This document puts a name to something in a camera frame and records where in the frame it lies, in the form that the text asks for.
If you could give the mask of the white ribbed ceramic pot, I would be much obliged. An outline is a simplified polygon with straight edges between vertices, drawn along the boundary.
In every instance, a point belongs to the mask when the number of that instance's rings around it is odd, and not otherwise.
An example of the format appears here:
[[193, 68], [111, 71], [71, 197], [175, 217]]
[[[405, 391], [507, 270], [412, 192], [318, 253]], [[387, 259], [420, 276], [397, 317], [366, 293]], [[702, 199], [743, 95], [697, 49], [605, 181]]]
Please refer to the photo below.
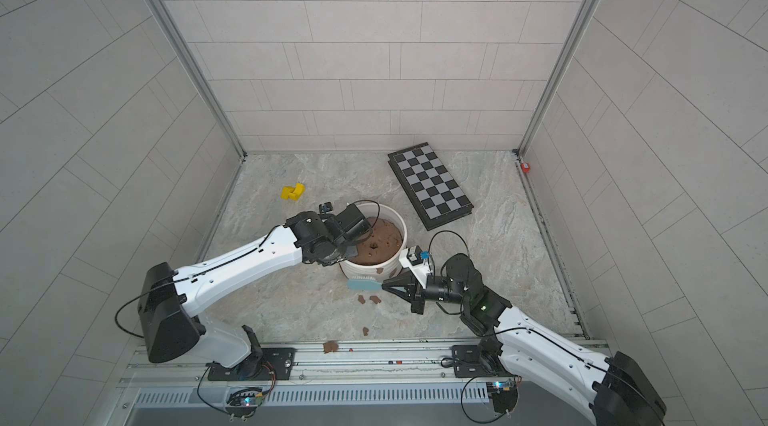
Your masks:
[[343, 261], [340, 269], [348, 279], [381, 283], [400, 272], [399, 255], [407, 248], [408, 229], [404, 218], [387, 205], [367, 200], [355, 204], [373, 226], [373, 232], [357, 246], [358, 255]]

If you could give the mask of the light blue scrub brush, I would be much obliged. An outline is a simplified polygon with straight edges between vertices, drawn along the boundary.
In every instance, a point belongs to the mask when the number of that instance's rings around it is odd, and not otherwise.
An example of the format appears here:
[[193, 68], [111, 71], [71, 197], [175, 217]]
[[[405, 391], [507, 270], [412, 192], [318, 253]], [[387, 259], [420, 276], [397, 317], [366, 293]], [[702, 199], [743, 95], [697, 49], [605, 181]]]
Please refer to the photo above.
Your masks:
[[349, 278], [347, 286], [354, 291], [380, 291], [382, 284], [372, 278]]

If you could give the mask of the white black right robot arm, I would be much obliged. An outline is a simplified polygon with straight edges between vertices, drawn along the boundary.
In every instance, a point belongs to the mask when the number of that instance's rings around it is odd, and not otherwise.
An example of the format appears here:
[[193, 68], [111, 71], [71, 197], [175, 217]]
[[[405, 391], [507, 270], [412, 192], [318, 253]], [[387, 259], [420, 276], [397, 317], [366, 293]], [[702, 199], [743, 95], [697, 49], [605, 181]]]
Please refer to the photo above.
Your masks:
[[385, 280], [383, 290], [415, 314], [429, 301], [458, 305], [492, 368], [533, 382], [594, 425], [663, 424], [667, 407], [633, 358], [590, 350], [540, 325], [486, 286], [468, 255], [453, 255], [440, 274], [421, 254], [404, 252], [401, 262], [403, 271]]

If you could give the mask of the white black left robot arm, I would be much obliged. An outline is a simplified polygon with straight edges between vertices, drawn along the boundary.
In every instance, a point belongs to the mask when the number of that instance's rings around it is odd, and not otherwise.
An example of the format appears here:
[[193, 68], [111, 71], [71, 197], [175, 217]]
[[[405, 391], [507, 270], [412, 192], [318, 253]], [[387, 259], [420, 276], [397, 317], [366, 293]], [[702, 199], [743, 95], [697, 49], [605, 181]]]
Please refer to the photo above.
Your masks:
[[372, 229], [354, 204], [340, 214], [304, 211], [218, 257], [178, 269], [166, 262], [151, 267], [137, 299], [149, 361], [160, 364], [191, 354], [254, 376], [262, 369], [264, 353], [253, 329], [209, 319], [206, 309], [283, 268], [353, 258]]

